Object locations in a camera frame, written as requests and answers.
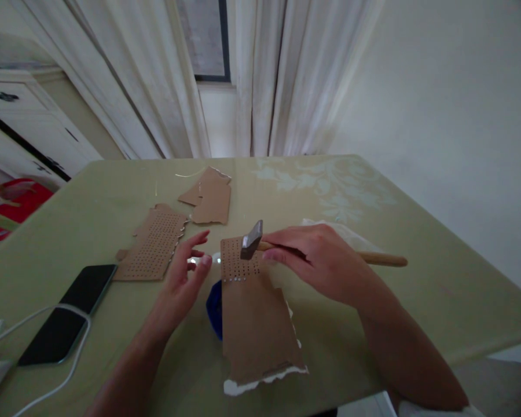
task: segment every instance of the brown cardboard piece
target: brown cardboard piece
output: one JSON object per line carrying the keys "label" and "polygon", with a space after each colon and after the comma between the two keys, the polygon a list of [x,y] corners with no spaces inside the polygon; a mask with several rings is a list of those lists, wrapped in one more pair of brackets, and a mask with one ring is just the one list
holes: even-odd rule
{"label": "brown cardboard piece", "polygon": [[230,210],[230,196],[232,188],[221,180],[201,182],[199,186],[200,205],[191,213],[194,223],[226,224]]}
{"label": "brown cardboard piece", "polygon": [[229,177],[226,174],[222,174],[220,171],[212,168],[207,167],[205,171],[203,172],[203,175],[200,176],[200,178],[193,184],[193,186],[190,188],[189,191],[183,193],[181,196],[178,197],[178,200],[191,204],[192,206],[198,206],[201,204],[201,197],[200,197],[200,190],[199,186],[202,182],[206,181],[220,181],[224,184],[227,184],[230,182],[231,177]]}
{"label": "brown cardboard piece", "polygon": [[259,254],[243,261],[240,248],[240,237],[221,241],[223,354],[230,361],[229,379],[244,385],[289,367],[305,369],[281,289],[272,287]]}
{"label": "brown cardboard piece", "polygon": [[167,204],[149,209],[144,223],[135,230],[135,244],[120,249],[114,281],[156,281],[164,278],[179,238],[189,220]]}

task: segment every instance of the door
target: door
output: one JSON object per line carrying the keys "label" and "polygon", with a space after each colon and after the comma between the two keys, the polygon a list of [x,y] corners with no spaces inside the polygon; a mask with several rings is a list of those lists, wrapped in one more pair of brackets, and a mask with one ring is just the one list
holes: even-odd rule
{"label": "door", "polygon": [[53,115],[0,112],[0,119],[70,177],[92,161]]}
{"label": "door", "polygon": [[13,178],[33,178],[55,191],[65,181],[0,130],[0,170]]}

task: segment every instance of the white curtain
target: white curtain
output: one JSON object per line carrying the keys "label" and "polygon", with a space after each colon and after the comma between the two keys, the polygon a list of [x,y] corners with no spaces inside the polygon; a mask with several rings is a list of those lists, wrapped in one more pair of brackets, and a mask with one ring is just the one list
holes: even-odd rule
{"label": "white curtain", "polygon": [[128,157],[210,157],[175,2],[12,1]]}
{"label": "white curtain", "polygon": [[[369,1],[237,2],[240,156],[317,150]],[[240,43],[240,25],[254,39]]]}

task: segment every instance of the hand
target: hand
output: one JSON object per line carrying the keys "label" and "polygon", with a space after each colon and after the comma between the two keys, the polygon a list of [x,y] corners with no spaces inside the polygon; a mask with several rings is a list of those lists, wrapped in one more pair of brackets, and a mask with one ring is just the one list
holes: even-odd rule
{"label": "hand", "polygon": [[[212,257],[193,248],[206,243],[209,232],[200,232],[181,242],[170,262],[166,281],[144,327],[162,341],[168,340],[189,313],[210,271]],[[200,257],[201,260],[198,264],[187,262],[190,257]],[[188,277],[189,271],[193,272],[191,277]]]}
{"label": "hand", "polygon": [[328,225],[290,227],[264,235],[262,240],[304,253],[305,260],[286,249],[273,248],[264,252],[263,259],[286,265],[328,298],[373,319],[382,319],[382,314],[399,305],[380,277]]}

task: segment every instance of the blue object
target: blue object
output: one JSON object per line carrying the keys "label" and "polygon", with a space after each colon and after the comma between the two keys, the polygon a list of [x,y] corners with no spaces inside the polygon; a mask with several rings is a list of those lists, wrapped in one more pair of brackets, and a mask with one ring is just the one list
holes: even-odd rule
{"label": "blue object", "polygon": [[207,313],[216,336],[222,340],[222,281],[218,281],[210,290]]}

